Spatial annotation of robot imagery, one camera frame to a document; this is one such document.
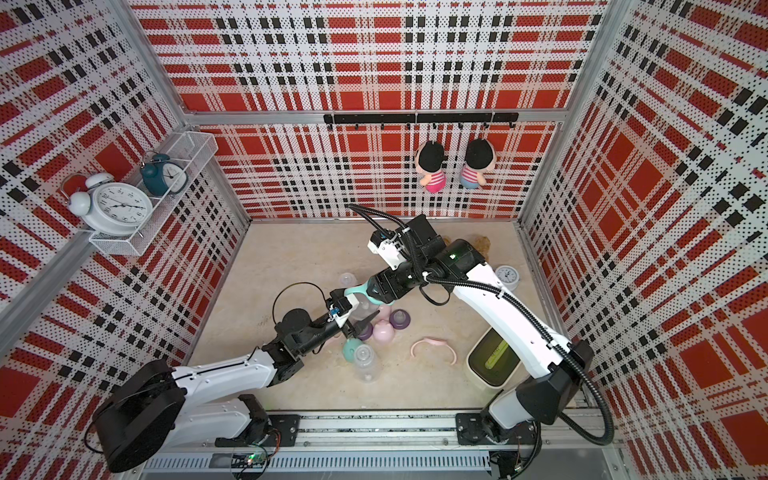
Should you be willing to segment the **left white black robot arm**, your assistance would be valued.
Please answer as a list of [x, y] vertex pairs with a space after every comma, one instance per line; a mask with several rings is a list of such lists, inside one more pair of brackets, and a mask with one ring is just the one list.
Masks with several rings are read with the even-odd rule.
[[96, 409], [91, 427], [112, 473], [131, 470], [165, 448], [213, 440], [245, 447], [267, 435], [269, 417], [253, 394], [290, 379], [303, 358], [327, 340], [357, 337], [375, 318], [337, 321], [287, 312], [275, 338], [250, 354], [196, 367], [145, 364]]

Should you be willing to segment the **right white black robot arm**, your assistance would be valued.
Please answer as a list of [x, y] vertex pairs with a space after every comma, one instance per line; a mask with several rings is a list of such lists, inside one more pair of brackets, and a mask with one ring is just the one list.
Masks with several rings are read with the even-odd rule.
[[375, 230], [368, 248], [387, 264], [363, 286], [370, 302], [391, 304], [414, 289], [439, 285], [478, 313], [527, 371], [524, 381], [483, 409], [490, 437], [500, 440], [524, 422], [566, 420], [568, 403], [588, 383], [594, 352], [587, 342], [572, 342], [541, 322], [469, 241], [446, 243], [423, 215], [394, 231]]

